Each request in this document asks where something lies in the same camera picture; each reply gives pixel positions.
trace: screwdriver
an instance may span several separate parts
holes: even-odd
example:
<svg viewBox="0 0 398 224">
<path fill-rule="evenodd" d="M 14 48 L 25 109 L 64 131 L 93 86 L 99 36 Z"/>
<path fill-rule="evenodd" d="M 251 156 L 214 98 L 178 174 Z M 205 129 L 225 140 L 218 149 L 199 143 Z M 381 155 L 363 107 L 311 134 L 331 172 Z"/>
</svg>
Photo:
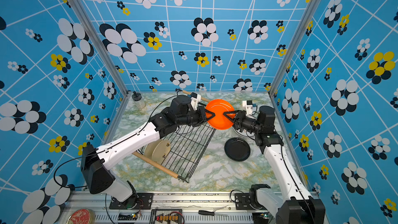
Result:
<svg viewBox="0 0 398 224">
<path fill-rule="evenodd" d="M 212 215 L 212 216 L 214 216 L 216 213 L 210 212 L 210 211 L 205 211 L 205 210 L 199 210 L 199 214 L 201 214 L 201 215 Z"/>
</svg>

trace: blue wall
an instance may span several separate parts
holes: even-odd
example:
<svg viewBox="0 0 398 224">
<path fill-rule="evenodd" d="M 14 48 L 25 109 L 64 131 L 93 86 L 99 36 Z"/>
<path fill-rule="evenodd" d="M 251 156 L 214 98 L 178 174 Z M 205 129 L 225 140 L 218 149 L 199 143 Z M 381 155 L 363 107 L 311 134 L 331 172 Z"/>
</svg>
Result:
<svg viewBox="0 0 398 224">
<path fill-rule="evenodd" d="M 81 2 L 129 90 L 265 91 L 309 0 Z"/>
<path fill-rule="evenodd" d="M 398 223 L 397 2 L 322 0 L 274 98 L 333 224 Z"/>
<path fill-rule="evenodd" d="M 1 0 L 0 17 L 0 222 L 10 224 L 62 206 L 47 190 L 33 198 L 42 206 L 22 208 L 86 142 L 100 145 L 123 96 L 108 98 L 114 80 L 67 0 Z M 79 162 L 59 169 L 63 184 L 82 185 Z"/>
</svg>

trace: black wire rack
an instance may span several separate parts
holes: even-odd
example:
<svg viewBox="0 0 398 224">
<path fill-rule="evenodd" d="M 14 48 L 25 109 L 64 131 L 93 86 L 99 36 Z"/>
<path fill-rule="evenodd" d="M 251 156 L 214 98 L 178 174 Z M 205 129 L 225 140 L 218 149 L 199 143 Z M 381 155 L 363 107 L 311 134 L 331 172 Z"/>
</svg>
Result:
<svg viewBox="0 0 398 224">
<path fill-rule="evenodd" d="M 215 131 L 207 122 L 198 127 L 180 126 L 176 132 L 162 138 L 172 146 L 162 166 L 188 183 Z"/>
</svg>

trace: wooden handle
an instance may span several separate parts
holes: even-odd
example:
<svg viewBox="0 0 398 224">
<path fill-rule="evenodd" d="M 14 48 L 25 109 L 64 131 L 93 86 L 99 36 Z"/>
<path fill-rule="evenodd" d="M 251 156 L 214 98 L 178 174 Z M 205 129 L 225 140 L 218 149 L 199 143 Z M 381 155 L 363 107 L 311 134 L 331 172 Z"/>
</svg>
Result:
<svg viewBox="0 0 398 224">
<path fill-rule="evenodd" d="M 174 178 L 178 178 L 178 174 L 177 174 L 177 173 L 172 172 L 171 170 L 169 170 L 169 169 L 167 169 L 167 168 L 161 166 L 160 164 L 158 164 L 158 163 L 155 162 L 155 161 L 152 161 L 151 159 L 147 158 L 146 156 L 141 155 L 141 154 L 138 153 L 138 152 L 133 152 L 132 154 L 133 154 L 134 156 L 138 157 L 138 158 L 141 158 L 142 160 L 144 160 L 144 161 L 147 162 L 148 164 L 152 165 L 153 167 L 156 167 L 156 168 L 160 169 L 161 171 L 163 171 L 163 172 L 169 174 L 170 176 L 172 176 L 172 177 L 174 177 Z"/>
<path fill-rule="evenodd" d="M 191 95 L 191 92 L 188 92 L 188 91 L 185 91 L 185 90 L 183 90 L 182 92 L 185 93 L 185 94 Z M 211 100 L 209 100 L 207 98 L 203 98 L 203 97 L 201 97 L 201 100 L 202 101 L 206 101 L 206 102 L 211 102 Z"/>
</svg>

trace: black screwdriver handle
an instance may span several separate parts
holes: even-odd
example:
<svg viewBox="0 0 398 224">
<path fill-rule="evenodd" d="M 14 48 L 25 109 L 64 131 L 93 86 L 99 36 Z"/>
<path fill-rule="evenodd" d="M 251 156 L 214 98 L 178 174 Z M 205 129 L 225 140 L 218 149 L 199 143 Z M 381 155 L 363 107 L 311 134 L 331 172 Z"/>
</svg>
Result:
<svg viewBox="0 0 398 224">
<path fill-rule="evenodd" d="M 199 214 L 201 214 L 201 215 L 212 215 L 212 216 L 214 216 L 214 212 L 209 212 L 209 211 L 206 211 L 206 210 L 199 210 Z"/>
</svg>

